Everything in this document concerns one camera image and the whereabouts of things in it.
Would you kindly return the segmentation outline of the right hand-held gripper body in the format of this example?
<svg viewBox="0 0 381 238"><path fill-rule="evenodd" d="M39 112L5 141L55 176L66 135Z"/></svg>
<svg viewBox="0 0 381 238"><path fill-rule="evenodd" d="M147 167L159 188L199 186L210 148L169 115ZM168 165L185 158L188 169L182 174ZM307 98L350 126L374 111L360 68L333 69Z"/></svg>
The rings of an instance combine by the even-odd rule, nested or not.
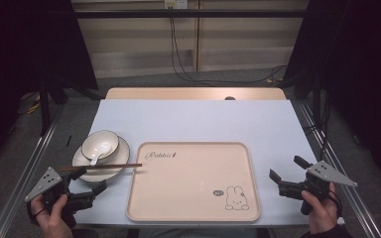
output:
<svg viewBox="0 0 381 238"><path fill-rule="evenodd" d="M327 198L331 199L331 196L329 195L329 184L331 182L357 187L355 181L342 174L325 161L312 164L312 166L305 171L306 178L304 181L291 182L282 180L282 183L278 184L278 190L281 196L298 199L303 202L301 207L301 213L303 215L309 215L313 210L312 206L303 199L303 190L314 195L319 201L323 201ZM341 215L340 200L334 199L333 202L337 205L337 214Z"/></svg>

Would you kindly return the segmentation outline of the white ceramic spoon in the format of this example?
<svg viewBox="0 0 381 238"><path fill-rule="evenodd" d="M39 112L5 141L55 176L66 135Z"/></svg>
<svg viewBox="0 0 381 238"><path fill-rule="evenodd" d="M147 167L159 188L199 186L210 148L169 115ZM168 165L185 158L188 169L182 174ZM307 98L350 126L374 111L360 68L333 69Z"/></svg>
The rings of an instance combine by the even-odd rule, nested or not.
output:
<svg viewBox="0 0 381 238"><path fill-rule="evenodd" d="M114 147L109 143L100 143L92 151L89 156L90 164L96 166L98 161L109 157L113 153Z"/></svg>

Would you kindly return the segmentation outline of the black curtain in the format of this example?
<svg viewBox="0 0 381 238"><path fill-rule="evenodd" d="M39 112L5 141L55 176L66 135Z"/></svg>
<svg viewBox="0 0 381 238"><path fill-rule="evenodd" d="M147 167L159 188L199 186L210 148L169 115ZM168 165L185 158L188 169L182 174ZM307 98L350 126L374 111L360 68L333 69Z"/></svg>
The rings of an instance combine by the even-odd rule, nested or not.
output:
<svg viewBox="0 0 381 238"><path fill-rule="evenodd" d="M0 92L98 87L71 0L0 0Z"/></svg>
<svg viewBox="0 0 381 238"><path fill-rule="evenodd" d="M283 85L330 96L381 169L381 0L310 0Z"/></svg>

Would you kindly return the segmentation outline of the white bowl with dark rim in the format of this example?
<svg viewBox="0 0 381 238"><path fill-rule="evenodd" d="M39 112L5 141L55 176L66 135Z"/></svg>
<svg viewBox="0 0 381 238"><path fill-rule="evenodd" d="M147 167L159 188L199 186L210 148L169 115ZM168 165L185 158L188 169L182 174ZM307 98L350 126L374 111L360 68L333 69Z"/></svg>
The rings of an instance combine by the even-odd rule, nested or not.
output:
<svg viewBox="0 0 381 238"><path fill-rule="evenodd" d="M100 143L109 143L111 144L114 149L113 153L109 156L111 157L115 151L119 147L119 138L118 136L112 132L112 131L107 131L107 130L101 130L94 132L90 134L82 143L81 145L81 153L90 160L89 156L91 154L91 151Z"/></svg>

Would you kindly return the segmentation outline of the person's right hand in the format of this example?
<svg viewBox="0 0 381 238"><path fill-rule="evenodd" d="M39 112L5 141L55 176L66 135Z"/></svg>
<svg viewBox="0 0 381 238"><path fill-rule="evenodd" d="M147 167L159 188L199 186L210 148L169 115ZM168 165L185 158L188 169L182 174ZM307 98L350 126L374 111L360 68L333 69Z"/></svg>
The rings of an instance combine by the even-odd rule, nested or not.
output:
<svg viewBox="0 0 381 238"><path fill-rule="evenodd" d="M337 224L337 205L333 202L335 199L335 186L329 185L329 195L327 198L319 201L314 195L306 190L302 191L303 199L312 206L313 210L309 214L309 227L312 235L317 235L329 231Z"/></svg>

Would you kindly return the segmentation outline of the person's left hand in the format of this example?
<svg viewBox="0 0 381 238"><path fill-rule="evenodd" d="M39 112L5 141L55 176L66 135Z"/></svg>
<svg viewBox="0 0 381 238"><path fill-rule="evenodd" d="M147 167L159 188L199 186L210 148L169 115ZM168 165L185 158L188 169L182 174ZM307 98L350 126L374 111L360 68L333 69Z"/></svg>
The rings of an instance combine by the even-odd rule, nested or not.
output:
<svg viewBox="0 0 381 238"><path fill-rule="evenodd" d="M52 211L48 212L41 195L31 201L31 211L45 238L73 238L71 229L62 220L62 211L66 203L67 196L63 194L53 205Z"/></svg>

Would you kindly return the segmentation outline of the person's grey clothing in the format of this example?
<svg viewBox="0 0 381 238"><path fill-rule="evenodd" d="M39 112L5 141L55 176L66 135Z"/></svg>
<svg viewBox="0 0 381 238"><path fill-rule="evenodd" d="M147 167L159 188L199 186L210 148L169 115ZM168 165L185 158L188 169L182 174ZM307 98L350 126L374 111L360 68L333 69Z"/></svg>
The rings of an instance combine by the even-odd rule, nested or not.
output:
<svg viewBox="0 0 381 238"><path fill-rule="evenodd" d="M138 238L257 238L252 228L141 229Z"/></svg>

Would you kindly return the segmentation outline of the white plate with dark rim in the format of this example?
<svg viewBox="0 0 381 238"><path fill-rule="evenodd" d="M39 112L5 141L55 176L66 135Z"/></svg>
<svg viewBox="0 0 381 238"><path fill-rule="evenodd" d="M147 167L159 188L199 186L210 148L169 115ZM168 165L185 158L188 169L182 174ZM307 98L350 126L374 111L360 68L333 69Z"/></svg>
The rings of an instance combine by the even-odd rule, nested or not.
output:
<svg viewBox="0 0 381 238"><path fill-rule="evenodd" d="M123 138L119 138L119 149L114 153L114 158L107 162L107 165L120 165L127 164L130 158L130 148ZM82 153L81 148L78 148L73 155L72 164L74 166L86 166L90 163ZM80 179L88 182L98 182L105 179L111 179L117 176L123 168L117 169L102 169L102 170L88 170L86 174L82 175Z"/></svg>

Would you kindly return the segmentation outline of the light wooden table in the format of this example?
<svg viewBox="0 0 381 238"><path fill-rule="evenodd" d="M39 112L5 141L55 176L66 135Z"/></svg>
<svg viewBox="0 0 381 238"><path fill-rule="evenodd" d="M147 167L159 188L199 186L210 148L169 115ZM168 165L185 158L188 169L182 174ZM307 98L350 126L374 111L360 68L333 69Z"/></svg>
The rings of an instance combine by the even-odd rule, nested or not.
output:
<svg viewBox="0 0 381 238"><path fill-rule="evenodd" d="M150 100L286 100L284 91L272 87L114 87L106 99Z"/></svg>

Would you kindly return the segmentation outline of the person's dark sleeve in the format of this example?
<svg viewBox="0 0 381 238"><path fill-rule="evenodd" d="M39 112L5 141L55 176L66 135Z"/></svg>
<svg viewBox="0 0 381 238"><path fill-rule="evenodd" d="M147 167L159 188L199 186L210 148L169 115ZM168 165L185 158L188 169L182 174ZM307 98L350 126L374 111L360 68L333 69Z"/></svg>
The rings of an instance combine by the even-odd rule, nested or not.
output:
<svg viewBox="0 0 381 238"><path fill-rule="evenodd" d="M353 238L353 236L340 225L334 225L333 227L317 227L300 238Z"/></svg>

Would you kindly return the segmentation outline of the black metal stand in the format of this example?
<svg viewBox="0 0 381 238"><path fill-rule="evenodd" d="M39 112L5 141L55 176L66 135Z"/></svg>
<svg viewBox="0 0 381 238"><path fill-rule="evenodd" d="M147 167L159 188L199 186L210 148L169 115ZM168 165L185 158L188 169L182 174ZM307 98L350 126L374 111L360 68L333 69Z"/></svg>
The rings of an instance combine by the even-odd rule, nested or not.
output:
<svg viewBox="0 0 381 238"><path fill-rule="evenodd" d="M44 136L51 125L49 97L48 97L48 91L46 87L46 81L44 79L40 81L40 106L41 106L41 115L42 115L41 135Z"/></svg>

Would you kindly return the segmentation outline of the pale blue table mat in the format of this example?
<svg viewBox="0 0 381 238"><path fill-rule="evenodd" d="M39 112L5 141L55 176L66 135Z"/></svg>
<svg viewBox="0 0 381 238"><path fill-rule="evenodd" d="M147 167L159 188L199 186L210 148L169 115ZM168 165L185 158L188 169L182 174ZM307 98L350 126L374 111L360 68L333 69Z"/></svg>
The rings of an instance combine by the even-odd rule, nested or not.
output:
<svg viewBox="0 0 381 238"><path fill-rule="evenodd" d="M305 172L293 158L308 162L314 153L293 105L288 100L115 100L100 103L93 131L116 132L130 147L130 158L144 143L230 142L246 146L256 181L261 214L252 222L139 222L127 215L135 170L108 183L92 208L81 211L81 225L170 227L266 227L305 225L301 202L285 198L269 178L269 170L283 179L300 182Z"/></svg>

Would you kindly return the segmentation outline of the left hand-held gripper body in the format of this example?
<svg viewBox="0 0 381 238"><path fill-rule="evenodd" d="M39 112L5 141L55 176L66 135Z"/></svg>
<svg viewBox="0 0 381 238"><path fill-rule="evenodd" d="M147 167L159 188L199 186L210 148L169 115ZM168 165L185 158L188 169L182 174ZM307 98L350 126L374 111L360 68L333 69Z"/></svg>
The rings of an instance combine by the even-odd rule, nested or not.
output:
<svg viewBox="0 0 381 238"><path fill-rule="evenodd" d="M43 204L46 211L51 212L53 205L62 194L67 195L67 203L62 211L62 220L69 228L76 225L74 214L79 210L90 208L96 196L92 191L83 193L71 193L69 185L72 179L70 173L63 176L59 175L56 170L51 167L45 171L38 182L33 186L32 190L26 195L27 212L30 220L34 224L38 224L31 211L31 201L38 195L43 197Z"/></svg>

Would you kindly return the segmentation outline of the beige tray with rabbit print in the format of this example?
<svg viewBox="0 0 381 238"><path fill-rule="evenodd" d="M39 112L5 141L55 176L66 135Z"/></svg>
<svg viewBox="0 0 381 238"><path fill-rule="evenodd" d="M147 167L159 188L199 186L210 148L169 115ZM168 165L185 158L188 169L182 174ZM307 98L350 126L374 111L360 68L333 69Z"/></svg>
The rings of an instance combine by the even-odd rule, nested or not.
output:
<svg viewBox="0 0 381 238"><path fill-rule="evenodd" d="M241 143L144 143L137 154L127 215L139 222L252 222L256 181Z"/></svg>

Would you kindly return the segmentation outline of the white wall socket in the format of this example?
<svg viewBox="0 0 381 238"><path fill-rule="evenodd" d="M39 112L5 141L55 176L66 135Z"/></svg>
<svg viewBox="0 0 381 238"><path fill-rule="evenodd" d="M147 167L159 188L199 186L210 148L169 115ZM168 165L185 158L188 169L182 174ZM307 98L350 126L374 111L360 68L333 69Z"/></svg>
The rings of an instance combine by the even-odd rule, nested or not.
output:
<svg viewBox="0 0 381 238"><path fill-rule="evenodd" d="M185 10L189 6L188 0L164 0L166 9L180 9Z"/></svg>

